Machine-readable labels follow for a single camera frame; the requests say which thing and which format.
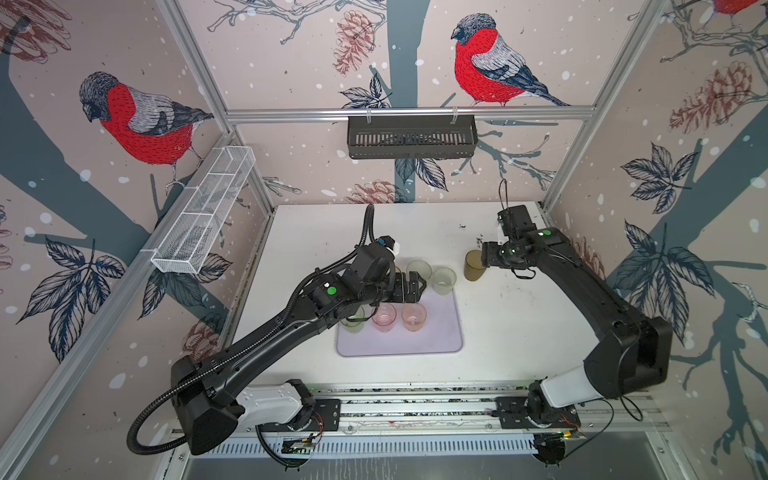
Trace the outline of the pink glass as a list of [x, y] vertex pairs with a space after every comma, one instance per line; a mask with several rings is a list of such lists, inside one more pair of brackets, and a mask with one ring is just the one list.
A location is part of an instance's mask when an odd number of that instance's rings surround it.
[[396, 320], [397, 310], [389, 303], [381, 303], [371, 318], [374, 327], [382, 333], [391, 331], [394, 328]]
[[427, 320], [427, 310], [420, 303], [404, 304], [401, 311], [404, 327], [410, 332], [421, 330]]

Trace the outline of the amber textured glass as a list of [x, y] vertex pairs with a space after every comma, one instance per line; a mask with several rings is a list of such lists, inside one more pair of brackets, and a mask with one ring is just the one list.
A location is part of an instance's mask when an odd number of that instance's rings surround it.
[[482, 262], [482, 251], [471, 250], [465, 255], [464, 277], [467, 281], [479, 280], [486, 271]]

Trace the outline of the tall pale green textured glass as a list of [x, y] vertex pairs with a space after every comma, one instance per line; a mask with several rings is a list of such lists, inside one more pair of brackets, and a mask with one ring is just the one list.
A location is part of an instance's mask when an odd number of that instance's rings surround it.
[[407, 265], [406, 272], [408, 274], [415, 272], [420, 276], [421, 279], [425, 281], [430, 280], [433, 274], [431, 265], [426, 261], [420, 260], [420, 259], [411, 261]]

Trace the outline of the smooth green glass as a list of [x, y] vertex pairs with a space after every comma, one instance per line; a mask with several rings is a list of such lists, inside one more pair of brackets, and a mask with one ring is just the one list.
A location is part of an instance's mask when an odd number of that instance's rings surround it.
[[365, 326], [367, 316], [365, 309], [359, 307], [358, 310], [348, 318], [344, 318], [340, 321], [342, 328], [349, 333], [359, 333]]

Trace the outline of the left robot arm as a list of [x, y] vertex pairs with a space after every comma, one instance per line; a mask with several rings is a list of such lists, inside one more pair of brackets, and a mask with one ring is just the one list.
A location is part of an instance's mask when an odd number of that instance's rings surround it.
[[192, 454], [235, 432], [248, 413], [239, 394], [301, 343], [335, 327], [361, 306], [420, 301], [427, 282], [397, 270], [395, 241], [380, 237], [309, 274], [272, 319], [203, 360], [186, 355], [171, 367], [171, 404]]

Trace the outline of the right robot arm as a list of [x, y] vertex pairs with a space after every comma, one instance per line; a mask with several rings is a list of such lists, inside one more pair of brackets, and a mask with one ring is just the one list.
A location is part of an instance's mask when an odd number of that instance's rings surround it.
[[556, 228], [540, 229], [524, 206], [497, 213], [506, 241], [485, 242], [484, 267], [548, 276], [583, 314], [597, 345], [582, 364], [533, 382], [527, 406], [531, 415], [625, 394], [666, 381], [673, 330], [665, 320], [649, 318], [618, 296], [579, 257]]

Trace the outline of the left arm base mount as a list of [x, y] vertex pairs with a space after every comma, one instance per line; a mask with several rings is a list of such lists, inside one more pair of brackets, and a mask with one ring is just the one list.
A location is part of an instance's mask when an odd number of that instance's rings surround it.
[[299, 433], [299, 432], [336, 432], [341, 418], [341, 400], [337, 398], [315, 399], [313, 412], [306, 418], [289, 424], [270, 423], [261, 426], [263, 432]]

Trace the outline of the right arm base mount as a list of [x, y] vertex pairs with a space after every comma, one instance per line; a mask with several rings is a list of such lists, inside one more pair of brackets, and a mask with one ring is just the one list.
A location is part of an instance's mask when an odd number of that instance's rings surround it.
[[581, 421], [574, 405], [551, 406], [543, 393], [541, 382], [529, 385], [525, 396], [501, 396], [494, 400], [492, 415], [499, 419], [502, 429], [580, 429]]

